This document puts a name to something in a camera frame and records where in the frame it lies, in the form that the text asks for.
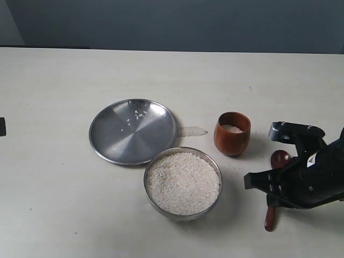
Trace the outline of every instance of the white table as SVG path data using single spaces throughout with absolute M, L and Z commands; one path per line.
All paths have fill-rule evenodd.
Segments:
M 269 169 L 272 121 L 312 124 L 336 140 L 344 125 L 344 56 L 260 53 L 0 49 L 0 257 L 342 257 L 344 204 L 281 210 L 264 230 L 266 196 L 243 176 Z M 88 129 L 105 106 L 148 98 L 181 126 L 181 138 L 220 166 L 224 189 L 204 219 L 176 224 L 148 203 L 144 166 L 104 161 Z M 213 129 L 225 111 L 252 122 L 241 157 L 220 154 Z

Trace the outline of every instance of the white rice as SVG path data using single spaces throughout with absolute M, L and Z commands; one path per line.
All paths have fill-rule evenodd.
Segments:
M 158 160 L 147 175 L 147 192 L 163 210 L 192 215 L 206 210 L 219 194 L 215 170 L 191 153 L 176 153 Z
M 222 127 L 231 133 L 242 133 L 242 130 L 234 125 L 223 125 Z

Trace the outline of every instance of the stainless steel plate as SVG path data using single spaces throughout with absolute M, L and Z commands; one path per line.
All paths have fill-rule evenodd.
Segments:
M 170 148 L 177 132 L 176 118 L 163 105 L 146 99 L 127 99 L 96 116 L 89 139 L 102 158 L 132 166 L 149 162 Z

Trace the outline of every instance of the brown wooden cup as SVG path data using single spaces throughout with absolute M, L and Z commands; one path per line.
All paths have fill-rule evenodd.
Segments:
M 223 125 L 233 125 L 242 130 L 242 133 L 232 133 L 224 129 Z M 251 122 L 242 113 L 223 113 L 216 124 L 214 143 L 217 149 L 225 155 L 236 156 L 247 147 L 251 132 Z

